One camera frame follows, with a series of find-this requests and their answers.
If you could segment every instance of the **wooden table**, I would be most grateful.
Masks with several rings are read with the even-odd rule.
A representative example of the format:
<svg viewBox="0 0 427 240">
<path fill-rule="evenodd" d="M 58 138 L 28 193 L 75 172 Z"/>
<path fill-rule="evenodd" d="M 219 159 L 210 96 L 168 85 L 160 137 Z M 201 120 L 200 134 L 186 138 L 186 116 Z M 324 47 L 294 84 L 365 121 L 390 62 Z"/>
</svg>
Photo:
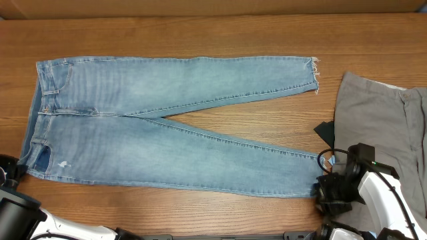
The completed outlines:
<svg viewBox="0 0 427 240">
<path fill-rule="evenodd" d="M 170 117 L 196 127 L 319 152 L 312 130 L 334 116 L 344 71 L 427 87 L 427 15 L 288 15 L 0 21 L 0 153 L 18 157 L 37 77 L 35 62 L 80 55 L 316 56 L 320 91 Z M 138 234 L 283 233 L 315 229 L 312 199 L 74 185 L 25 177 L 19 190 L 53 214 Z"/>
</svg>

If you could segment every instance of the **gray trousers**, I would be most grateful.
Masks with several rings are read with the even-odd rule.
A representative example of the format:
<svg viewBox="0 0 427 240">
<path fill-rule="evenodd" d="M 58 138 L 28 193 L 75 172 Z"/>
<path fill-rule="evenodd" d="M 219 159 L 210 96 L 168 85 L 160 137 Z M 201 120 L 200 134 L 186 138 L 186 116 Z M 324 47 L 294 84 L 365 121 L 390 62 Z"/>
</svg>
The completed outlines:
<svg viewBox="0 0 427 240">
<path fill-rule="evenodd" d="M 357 143 L 375 146 L 376 161 L 393 166 L 412 214 L 427 230 L 427 88 L 403 89 L 346 73 L 335 110 L 335 148 Z M 346 156 L 336 154 L 334 171 L 345 167 Z M 367 206 L 353 203 L 353 211 L 338 221 L 373 231 Z"/>
</svg>

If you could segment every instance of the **denim fabric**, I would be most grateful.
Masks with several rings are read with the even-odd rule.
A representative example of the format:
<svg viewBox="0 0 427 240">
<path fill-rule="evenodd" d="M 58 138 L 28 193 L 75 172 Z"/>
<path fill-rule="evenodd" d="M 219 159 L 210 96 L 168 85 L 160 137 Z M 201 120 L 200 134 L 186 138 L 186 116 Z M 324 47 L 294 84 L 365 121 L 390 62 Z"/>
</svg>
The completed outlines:
<svg viewBox="0 0 427 240">
<path fill-rule="evenodd" d="M 163 117 L 315 90 L 314 58 L 73 57 L 37 63 L 20 163 L 66 183 L 309 197 L 316 154 Z"/>
</svg>

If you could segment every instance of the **light wash denim jeans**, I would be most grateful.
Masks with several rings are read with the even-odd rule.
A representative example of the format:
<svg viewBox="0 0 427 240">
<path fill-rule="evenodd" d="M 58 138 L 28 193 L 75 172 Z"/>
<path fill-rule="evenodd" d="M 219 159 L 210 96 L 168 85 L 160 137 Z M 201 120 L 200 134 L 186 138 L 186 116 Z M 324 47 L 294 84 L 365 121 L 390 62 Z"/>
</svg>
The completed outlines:
<svg viewBox="0 0 427 240">
<path fill-rule="evenodd" d="M 73 57 L 37 63 L 21 164 L 41 179 L 309 197 L 316 154 L 163 117 L 315 90 L 314 58 Z"/>
</svg>

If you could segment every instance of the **folded gray pants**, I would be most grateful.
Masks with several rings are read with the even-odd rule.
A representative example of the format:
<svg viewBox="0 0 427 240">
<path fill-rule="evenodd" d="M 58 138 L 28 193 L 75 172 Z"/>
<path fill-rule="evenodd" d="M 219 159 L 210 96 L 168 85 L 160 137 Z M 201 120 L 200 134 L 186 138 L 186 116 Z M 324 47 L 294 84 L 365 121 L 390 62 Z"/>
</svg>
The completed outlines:
<svg viewBox="0 0 427 240">
<path fill-rule="evenodd" d="M 393 166 L 403 196 L 421 228 L 427 231 L 427 88 L 403 89 L 346 73 L 335 110 L 335 148 L 357 143 L 375 146 L 377 162 Z M 336 154 L 334 171 L 346 156 Z M 361 231 L 373 231 L 367 206 L 352 203 L 337 220 Z"/>
</svg>

